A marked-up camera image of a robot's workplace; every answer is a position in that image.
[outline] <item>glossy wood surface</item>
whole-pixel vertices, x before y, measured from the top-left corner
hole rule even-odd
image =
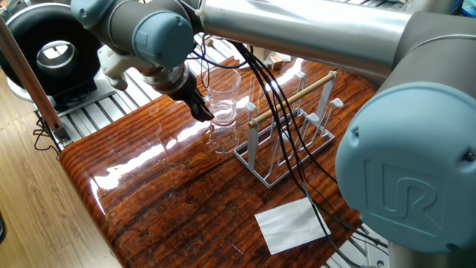
[[[275,74],[291,95],[297,71],[307,74],[309,85],[331,70],[296,60]],[[163,96],[63,151],[63,168],[125,267],[320,267],[332,255],[328,242],[315,241],[270,256],[254,215],[303,194],[290,178],[269,190],[232,153],[217,153],[247,139],[248,101],[261,112],[268,109],[252,72],[240,73],[237,121],[219,138],[210,123],[194,121],[184,103]],[[320,91],[304,98],[303,106],[316,102]],[[338,71],[332,98],[345,105],[328,125],[336,140],[317,156],[331,173],[345,129],[374,93],[365,80]],[[268,155],[258,153],[261,159]],[[347,207],[338,186],[310,162],[305,167],[306,177],[341,219],[359,226],[358,213]],[[332,239],[342,244],[347,234],[324,219]]]

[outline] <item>ur logo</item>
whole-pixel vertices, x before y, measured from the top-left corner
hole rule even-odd
[[[365,162],[367,210],[374,217],[436,236],[443,227],[442,179],[386,164]]]

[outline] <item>white napkin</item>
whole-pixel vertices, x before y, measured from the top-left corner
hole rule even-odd
[[[307,198],[254,215],[272,255],[325,237]],[[327,224],[319,214],[327,234]]]

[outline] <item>black ring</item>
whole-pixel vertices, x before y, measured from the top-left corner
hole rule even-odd
[[[1,214],[0,214],[0,243],[5,239],[6,234],[7,234],[7,231],[5,230],[5,223],[3,219],[1,218]]]
[[[69,6],[40,5],[13,19],[8,27],[47,95],[57,96],[69,89],[91,82],[99,71],[97,50],[99,39],[73,17]],[[76,69],[67,75],[55,77],[45,73],[36,63],[39,51],[53,41],[73,44],[79,53]],[[0,65],[5,74],[18,86],[19,78],[0,53]]]

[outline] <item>black cable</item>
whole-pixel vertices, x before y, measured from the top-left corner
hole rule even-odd
[[[250,60],[251,58],[245,56],[245,53],[246,53],[246,52],[245,52],[244,50],[239,49],[239,51],[240,51],[240,53],[242,53],[243,56],[247,59],[248,63],[250,63],[250,67],[253,69],[255,75],[257,75],[256,70],[254,70],[252,61]],[[269,81],[269,79],[266,79],[267,77],[264,75],[264,73],[262,73],[262,75],[263,75],[263,77],[265,78],[265,80],[267,80],[267,81],[266,81],[267,84],[271,87],[271,89],[273,89],[273,88],[272,88],[271,81]],[[259,78],[258,75],[257,75],[257,77],[258,77],[258,79],[259,79],[259,81],[260,81],[261,86],[262,86],[263,88],[265,88],[263,82],[261,81],[261,79]],[[276,94],[277,99],[278,99],[278,101],[280,102],[280,98],[279,98],[279,96],[277,95],[276,91],[273,90],[273,92]],[[268,96],[268,94],[267,94],[266,91],[265,91],[265,95],[267,95],[266,97],[267,97],[267,99],[268,99],[268,102],[270,103],[271,113],[272,113],[273,116],[275,117],[275,121],[277,122],[278,132],[280,133],[280,131],[281,131],[280,119],[277,117],[276,112],[274,111],[274,109],[272,109],[271,99],[269,98],[269,96]],[[286,125],[287,125],[287,127],[288,127],[288,132],[290,133],[290,131],[289,131],[289,123],[287,122],[287,117],[286,117],[286,116],[285,116],[285,122],[286,122]],[[283,141],[282,141],[282,137],[281,137],[281,136],[280,136],[280,142],[281,142],[281,145],[282,145],[281,147],[283,148]],[[293,180],[295,181],[296,185],[298,185],[299,188],[300,188],[300,185],[298,184],[298,182],[296,181],[296,179],[295,179],[295,177],[294,177],[294,174],[292,173],[292,169],[290,168],[289,160],[288,160],[288,158],[287,158],[287,152],[286,152],[284,149],[283,149],[283,153],[286,154],[285,160],[286,160],[286,164],[288,165],[288,169],[290,169],[290,174],[292,175],[292,178],[293,178]],[[301,163],[300,163],[299,157],[297,157],[297,166],[299,167],[299,165],[301,165]],[[323,227],[322,222],[321,222],[321,219],[320,219],[320,217],[318,216],[318,213],[317,213],[316,210],[315,210],[315,213],[316,213],[316,216],[318,217],[318,219],[319,219],[319,221],[320,221],[321,227]],[[358,264],[352,262],[349,258],[347,258],[347,256],[345,256],[345,255],[340,251],[340,249],[337,248],[337,246],[333,243],[333,241],[330,241],[330,242],[331,242],[332,246],[334,247],[334,249],[336,250],[336,252],[338,253],[338,255],[340,255],[349,265],[352,265],[352,266],[355,266],[355,267],[360,267]]]
[[[246,50],[246,49],[244,49],[244,50],[242,49],[242,50],[239,50],[239,51],[240,51],[240,53],[242,53],[242,54],[243,54],[243,52],[244,52],[244,53],[248,53],[248,55],[249,55],[249,51]],[[245,57],[245,58],[247,59],[247,61],[252,61],[250,57]],[[264,66],[263,63],[261,63],[261,66],[266,69],[266,71],[267,71],[267,72],[270,74],[270,76],[273,78],[273,81],[274,81],[274,82],[278,85],[278,87],[280,88],[279,84],[277,83],[277,81],[276,81],[276,79],[274,78],[274,76],[272,75],[272,73]],[[269,83],[268,85],[271,87],[271,89],[273,89],[273,85],[272,85],[271,83]],[[282,90],[282,89],[280,89],[280,90],[281,90],[281,92],[282,92],[282,95],[283,95],[284,98],[285,98],[285,101],[287,102],[287,99],[286,99],[286,96],[285,96],[284,93],[283,93],[283,90]],[[290,105],[289,105],[289,103],[287,103],[287,104],[288,104],[288,108],[289,108],[289,110],[290,110],[290,115],[291,115],[291,118],[292,118],[292,120],[293,120],[293,123],[294,123],[295,126],[296,126],[297,124],[296,124],[295,121],[294,121],[294,117],[293,117],[293,114],[292,114],[292,112],[291,112]],[[277,122],[277,126],[278,126],[278,127],[279,127],[279,125],[280,125],[280,124],[278,123],[279,120],[280,120],[279,118],[275,118],[275,121]],[[314,162],[320,167],[320,165],[319,165],[319,164],[317,163],[317,161],[312,157],[312,155],[311,155],[311,158],[312,158],[312,159],[314,160]],[[328,172],[326,172],[325,170],[323,170],[323,171],[324,171],[324,173],[326,173],[330,178],[333,178],[332,176],[330,176],[330,174],[329,174]],[[340,220],[340,219],[338,219],[337,217],[335,217],[334,215],[330,214],[327,210],[325,210],[324,208],[322,208],[322,206],[320,206],[318,203],[316,203],[316,201],[313,200],[313,202],[319,207],[320,210],[322,210],[324,213],[326,213],[328,216],[330,216],[330,217],[331,217],[334,221],[336,221],[337,223],[340,223],[344,228],[346,228],[346,229],[348,229],[348,230],[350,230],[350,231],[352,231],[352,232],[355,232],[355,233],[357,233],[357,234],[359,234],[359,235],[361,235],[361,236],[363,236],[363,237],[365,237],[365,238],[367,238],[367,239],[373,241],[374,243],[377,243],[377,244],[379,244],[379,245],[381,245],[381,246],[387,248],[387,245],[386,245],[385,243],[381,242],[380,240],[376,240],[375,238],[369,237],[369,236],[366,235],[365,233],[360,232],[359,230],[352,228],[351,226],[349,226],[349,225],[347,225],[346,223],[344,223],[342,220]]]
[[[209,59],[207,59],[205,57],[205,55],[207,54],[207,46],[205,45],[205,39],[207,38],[207,34],[203,34],[202,36],[202,55],[198,54],[195,50],[192,51],[193,54],[195,54],[198,58],[204,60],[206,63],[208,64],[211,64],[213,66],[216,66],[216,67],[220,67],[220,68],[226,68],[226,69],[233,69],[233,68],[240,68],[240,67],[243,67],[244,65],[247,64],[246,61],[244,61],[243,63],[240,63],[239,65],[235,65],[235,66],[224,66],[222,64],[219,64],[219,63],[215,63]]]
[[[386,254],[386,256],[388,256],[388,253],[386,253],[386,252],[385,252],[385,250],[383,250],[383,249],[379,248],[378,246],[376,246],[376,245],[374,245],[374,244],[372,244],[372,243],[369,243],[369,242],[368,242],[368,241],[366,241],[366,240],[363,240],[363,239],[360,239],[360,238],[358,238],[358,237],[355,237],[355,236],[353,236],[353,235],[351,235],[351,237],[352,237],[353,239],[356,239],[356,240],[362,241],[362,242],[366,243],[367,245],[373,246],[374,248],[376,248],[376,249],[380,250],[381,252],[385,253],[385,254]]]
[[[60,149],[58,143],[56,143],[56,141],[53,139],[53,133],[51,133],[51,130],[49,129],[49,127],[46,125],[46,123],[43,121],[43,118],[41,118],[41,117],[38,117],[38,121],[36,122],[36,125],[38,127],[40,127],[40,129],[33,131],[33,135],[36,136],[36,140],[35,140],[35,144],[34,144],[35,150],[46,151],[46,150],[53,149],[54,152],[57,154],[57,159],[58,159],[58,157],[60,156],[61,149]],[[54,143],[55,147],[53,145],[50,145],[47,148],[39,148],[38,147],[38,142],[39,142],[39,139],[41,137],[51,138],[53,140],[53,143]]]
[[[296,120],[295,120],[295,117],[293,115],[293,110],[291,109],[291,106],[289,105],[289,102],[288,102],[288,99],[286,98],[285,94],[284,94],[284,91],[283,89],[281,88],[280,84],[277,82],[276,78],[274,77],[274,75],[271,73],[271,71],[269,71],[268,68],[266,68],[265,64],[263,62],[261,62],[260,60],[258,61],[258,63],[268,72],[269,76],[272,78],[272,80],[276,83],[278,89],[280,90],[280,93],[282,96],[284,96],[284,101],[286,102],[286,105],[289,109],[289,114],[290,114],[290,117],[292,119],[292,122],[295,126],[295,130],[296,130],[296,133],[297,133],[297,136],[298,138],[300,139],[300,142],[304,148],[304,150],[307,152],[307,154],[309,155],[309,157],[312,159],[312,161],[318,166],[318,168],[324,172],[326,174],[327,177],[329,177],[332,181],[334,181],[335,183],[337,183],[337,180],[329,173],[327,172],[327,170],[325,170],[318,162],[317,160],[315,160],[315,158],[312,156],[311,152],[309,151],[309,149],[307,148],[306,146],[306,142],[303,140],[303,137],[301,136],[300,132],[299,132],[299,128],[297,128],[297,124],[296,124]],[[284,114],[286,114],[286,110],[285,110],[285,107],[282,106],[283,108],[283,111],[284,111]]]
[[[192,53],[195,51],[195,48],[198,46],[199,44],[196,42],[196,41],[193,41],[193,50],[192,50]],[[201,53],[203,54],[203,49],[202,47],[200,47],[200,51]],[[187,60],[200,60],[201,57],[188,57]]]
[[[236,66],[224,66],[222,64],[215,63],[215,62],[203,57],[202,55],[196,53],[196,51],[193,51],[192,53],[194,53],[197,57],[200,57],[205,62],[210,63],[211,65],[216,66],[216,67],[220,67],[220,68],[233,69],[233,68],[243,67],[244,65],[247,64],[247,62],[245,61],[245,62],[240,63],[239,65],[236,65]]]
[[[249,65],[250,65],[250,67],[253,69],[253,71],[254,71],[255,74],[256,74],[256,70],[254,70],[254,67],[255,67],[254,65],[255,65],[255,64],[257,65],[256,59],[253,59],[252,57],[249,57],[249,55],[246,55],[246,56],[245,56],[244,53],[243,53],[243,52],[244,52],[243,48],[240,48],[239,46],[237,46],[237,49],[239,49],[240,53],[242,53],[243,56],[247,59],[247,61],[248,61]],[[266,74],[262,71],[262,69],[261,69],[259,66],[258,66],[258,69],[259,69],[259,71],[261,72],[261,75],[262,75],[263,78],[266,80],[267,84],[271,87],[271,90],[272,90],[273,93],[274,93],[274,96],[275,96],[274,104],[275,104],[275,106],[276,106],[276,103],[275,103],[275,102],[276,102],[276,100],[278,100],[278,101],[280,102],[280,105],[283,107],[283,103],[282,103],[282,101],[281,101],[279,95],[276,93],[275,89],[273,89],[272,83],[271,83],[271,81],[269,80],[269,77],[266,76]],[[262,82],[261,80],[260,80],[260,85],[261,85],[263,88],[265,88],[265,87],[264,87],[264,84],[263,84],[263,82]],[[278,129],[278,134],[279,134],[279,138],[280,138],[280,143],[281,143],[281,145],[282,145],[281,148],[282,148],[282,150],[283,150],[283,154],[286,155],[286,156],[284,156],[284,159],[285,159],[285,161],[286,161],[286,164],[288,165],[288,169],[289,169],[290,174],[292,175],[293,180],[294,180],[294,181],[297,183],[297,185],[298,185],[298,182],[297,182],[297,180],[295,179],[294,174],[293,174],[293,172],[292,172],[291,165],[289,164],[289,159],[288,159],[288,156],[287,156],[286,149],[285,149],[284,146],[283,146],[283,137],[282,137],[282,132],[281,132],[281,131],[282,131],[282,128],[281,128],[281,126],[280,126],[280,119],[279,119],[279,117],[277,117],[276,112],[272,109],[271,98],[268,96],[268,92],[267,92],[266,90],[264,90],[264,91],[265,91],[266,98],[268,99],[268,102],[270,103],[271,113],[273,113],[273,116],[276,117],[276,118],[275,118],[275,121],[276,121],[276,123],[277,123],[277,129]],[[288,119],[287,119],[287,117],[285,116],[286,129],[288,130],[288,133],[291,133],[291,131],[290,131],[290,126],[289,126],[289,122],[288,122],[287,120],[288,120]],[[298,172],[299,172],[299,174],[300,174],[300,178],[301,178],[301,181],[302,181],[302,183],[303,183],[303,188],[306,189],[305,180],[307,181],[307,179],[304,179],[304,178],[305,178],[305,174],[304,174],[303,169],[302,169],[302,162],[301,162],[300,159],[299,159],[299,156],[298,156],[298,154],[297,154],[298,151],[297,151],[297,149],[295,148],[294,142],[292,142],[292,137],[289,137],[289,135],[288,135],[288,138],[291,140],[290,144],[291,144],[291,146],[292,146],[292,148],[293,148],[293,152],[294,152],[295,157],[296,157],[297,170],[298,170]],[[312,200],[312,198],[310,197],[310,195],[309,195],[309,193],[308,193],[307,191],[305,191],[305,195],[306,195],[310,200]],[[338,255],[340,255],[349,265],[351,265],[351,266],[353,266],[353,267],[360,267],[360,265],[358,265],[358,264],[356,264],[355,262],[351,261],[351,260],[334,244],[334,242],[332,241],[332,238],[329,236],[329,234],[327,233],[326,229],[324,228],[324,225],[323,225],[322,220],[321,220],[321,218],[320,218],[320,216],[319,216],[319,213],[318,213],[318,210],[317,210],[316,206],[313,206],[313,210],[314,210],[314,212],[315,212],[315,214],[316,214],[316,217],[318,218],[318,221],[319,221],[319,224],[321,225],[321,228],[324,230],[324,234],[326,235],[326,237],[328,237],[328,239],[329,239],[329,241],[330,241],[332,247],[333,247],[334,250],[336,251],[336,253],[337,253]]]

